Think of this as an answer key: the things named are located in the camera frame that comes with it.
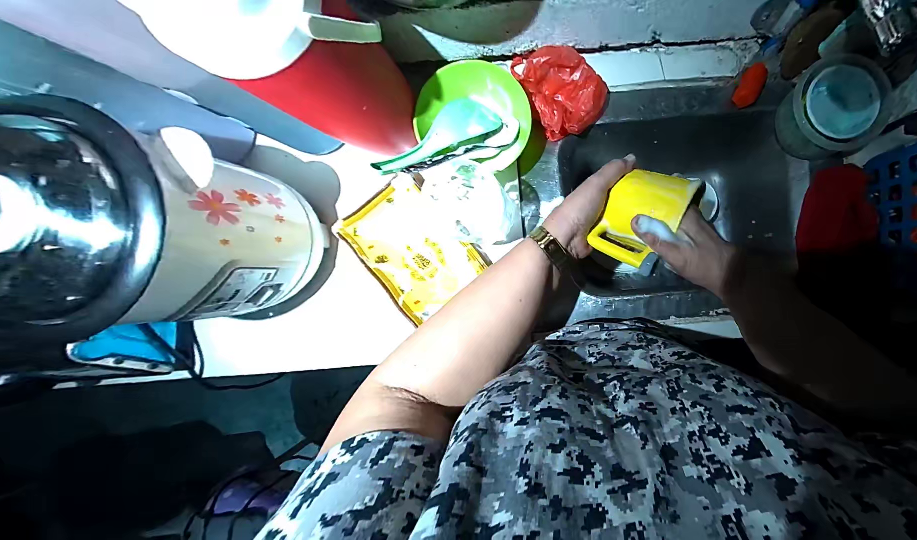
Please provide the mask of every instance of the faucet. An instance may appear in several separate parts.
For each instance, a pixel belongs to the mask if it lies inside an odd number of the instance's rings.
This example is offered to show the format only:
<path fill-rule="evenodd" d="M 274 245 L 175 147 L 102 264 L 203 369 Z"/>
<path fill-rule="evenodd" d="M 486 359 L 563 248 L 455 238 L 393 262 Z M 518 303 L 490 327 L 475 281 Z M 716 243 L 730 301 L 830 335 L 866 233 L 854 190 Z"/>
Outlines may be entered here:
<path fill-rule="evenodd" d="M 906 0 L 859 0 L 883 56 L 917 42 L 917 19 Z"/>

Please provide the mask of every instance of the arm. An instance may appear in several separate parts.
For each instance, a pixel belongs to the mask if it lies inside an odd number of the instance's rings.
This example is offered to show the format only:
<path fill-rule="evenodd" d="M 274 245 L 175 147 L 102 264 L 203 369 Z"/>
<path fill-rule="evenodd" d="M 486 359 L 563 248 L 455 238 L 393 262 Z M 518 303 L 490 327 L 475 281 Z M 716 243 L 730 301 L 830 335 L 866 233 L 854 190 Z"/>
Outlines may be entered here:
<path fill-rule="evenodd" d="M 917 378 L 816 308 L 773 261 L 724 242 L 695 208 L 682 221 L 679 241 L 639 236 L 680 276 L 728 306 L 768 371 L 840 413 L 880 420 L 917 416 Z"/>
<path fill-rule="evenodd" d="M 608 190 L 633 167 L 632 155 L 602 167 L 545 220 L 543 226 L 573 257 L 592 251 L 585 236 L 601 214 Z M 529 335 L 543 297 L 559 279 L 538 245 L 524 240 L 368 375 L 321 452 L 381 429 L 447 440 L 461 408 L 507 369 Z"/>

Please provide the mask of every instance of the mug handle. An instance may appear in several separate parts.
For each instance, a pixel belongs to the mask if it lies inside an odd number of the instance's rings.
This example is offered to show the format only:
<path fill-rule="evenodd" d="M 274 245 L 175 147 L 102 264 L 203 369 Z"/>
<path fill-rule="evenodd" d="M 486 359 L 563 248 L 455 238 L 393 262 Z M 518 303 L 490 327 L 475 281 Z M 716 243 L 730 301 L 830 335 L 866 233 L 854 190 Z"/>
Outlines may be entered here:
<path fill-rule="evenodd" d="M 640 268 L 645 258 L 651 253 L 651 248 L 641 242 L 624 238 L 620 241 L 611 240 L 608 234 L 608 222 L 604 218 L 588 233 L 586 240 L 588 240 L 588 245 L 597 251 L 601 251 L 621 263 L 631 264 L 636 268 Z"/>
<path fill-rule="evenodd" d="M 376 22 L 358 22 L 305 12 L 299 17 L 295 27 L 309 38 L 321 42 L 381 42 L 381 27 Z"/>

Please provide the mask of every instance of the blue plastic basket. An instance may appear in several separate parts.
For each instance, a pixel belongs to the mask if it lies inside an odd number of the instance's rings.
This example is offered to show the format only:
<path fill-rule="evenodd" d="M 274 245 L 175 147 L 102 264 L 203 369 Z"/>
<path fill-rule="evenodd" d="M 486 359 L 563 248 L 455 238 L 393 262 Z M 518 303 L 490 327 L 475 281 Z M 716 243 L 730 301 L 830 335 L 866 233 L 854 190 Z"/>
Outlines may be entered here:
<path fill-rule="evenodd" d="M 879 238 L 885 245 L 917 250 L 917 142 L 873 157 L 868 195 L 879 211 Z"/>

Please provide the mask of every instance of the white countertop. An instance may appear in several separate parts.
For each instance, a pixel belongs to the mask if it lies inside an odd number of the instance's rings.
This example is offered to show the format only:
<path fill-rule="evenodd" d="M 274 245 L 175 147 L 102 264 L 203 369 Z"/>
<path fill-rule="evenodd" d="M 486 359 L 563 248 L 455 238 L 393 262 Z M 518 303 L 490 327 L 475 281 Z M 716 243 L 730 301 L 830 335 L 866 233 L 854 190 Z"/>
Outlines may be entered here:
<path fill-rule="evenodd" d="M 336 216 L 350 215 L 391 180 L 369 166 L 380 158 L 350 145 L 327 156 L 312 156 L 259 135 L 258 147 L 245 165 L 298 190 L 331 227 Z M 337 200 L 334 176 L 322 165 L 337 175 Z M 496 261 L 513 245 L 482 251 Z M 296 309 L 263 321 L 195 322 L 205 355 L 205 377 L 375 365 L 411 335 L 414 326 L 352 248 L 333 237 L 332 249 L 337 250 L 332 275 Z"/>

